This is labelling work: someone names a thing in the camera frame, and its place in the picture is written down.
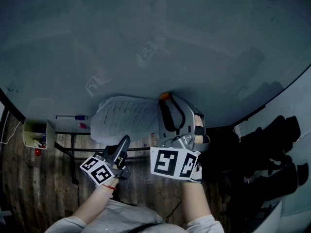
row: person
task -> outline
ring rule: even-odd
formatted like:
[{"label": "person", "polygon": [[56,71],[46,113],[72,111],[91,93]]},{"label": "person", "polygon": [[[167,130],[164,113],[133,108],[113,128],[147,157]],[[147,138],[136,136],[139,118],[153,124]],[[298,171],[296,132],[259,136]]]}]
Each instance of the person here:
[{"label": "person", "polygon": [[[201,136],[195,137],[202,143]],[[95,191],[70,217],[63,218],[46,233],[223,233],[212,216],[202,184],[182,182],[182,207],[187,229],[167,224],[153,210],[111,200],[118,179],[111,179]]]}]

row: gray shirt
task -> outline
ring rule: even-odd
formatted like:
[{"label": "gray shirt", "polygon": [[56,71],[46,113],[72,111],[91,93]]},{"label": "gray shirt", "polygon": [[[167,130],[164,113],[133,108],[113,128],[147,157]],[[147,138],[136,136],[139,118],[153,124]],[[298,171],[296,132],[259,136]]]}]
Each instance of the gray shirt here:
[{"label": "gray shirt", "polygon": [[144,224],[156,224],[142,233],[223,233],[224,230],[212,215],[197,218],[187,229],[164,222],[155,211],[110,200],[106,208],[90,224],[70,216],[54,223],[46,233],[128,233]]}]

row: red string bracelet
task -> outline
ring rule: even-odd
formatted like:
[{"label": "red string bracelet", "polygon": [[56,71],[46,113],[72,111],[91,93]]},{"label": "red string bracelet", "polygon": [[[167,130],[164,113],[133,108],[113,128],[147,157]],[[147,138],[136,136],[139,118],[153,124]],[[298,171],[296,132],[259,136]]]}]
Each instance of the red string bracelet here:
[{"label": "red string bracelet", "polygon": [[108,188],[110,188],[110,189],[112,189],[112,190],[114,190],[114,191],[116,190],[115,187],[112,187],[112,186],[109,186],[109,185],[104,185],[104,184],[103,184],[103,186],[108,187]]}]

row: white container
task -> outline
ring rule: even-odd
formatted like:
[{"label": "white container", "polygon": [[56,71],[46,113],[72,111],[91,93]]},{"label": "white container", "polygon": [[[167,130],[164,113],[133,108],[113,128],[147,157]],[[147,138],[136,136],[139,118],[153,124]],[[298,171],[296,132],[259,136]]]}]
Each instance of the white container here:
[{"label": "white container", "polygon": [[[40,141],[46,139],[46,147],[39,145]],[[30,148],[46,150],[48,148],[54,148],[55,143],[55,130],[44,119],[27,118],[23,127],[24,144]]]}]

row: sleeve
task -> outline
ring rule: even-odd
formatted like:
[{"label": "sleeve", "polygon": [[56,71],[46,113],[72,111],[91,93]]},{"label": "sleeve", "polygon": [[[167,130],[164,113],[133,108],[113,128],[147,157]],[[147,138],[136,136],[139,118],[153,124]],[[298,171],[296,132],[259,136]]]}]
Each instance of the sleeve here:
[{"label": "sleeve", "polygon": [[70,216],[54,223],[45,233],[80,233],[85,227],[86,223],[80,218]]},{"label": "sleeve", "polygon": [[187,223],[189,233],[224,233],[219,221],[215,221],[212,215],[203,216]]}]

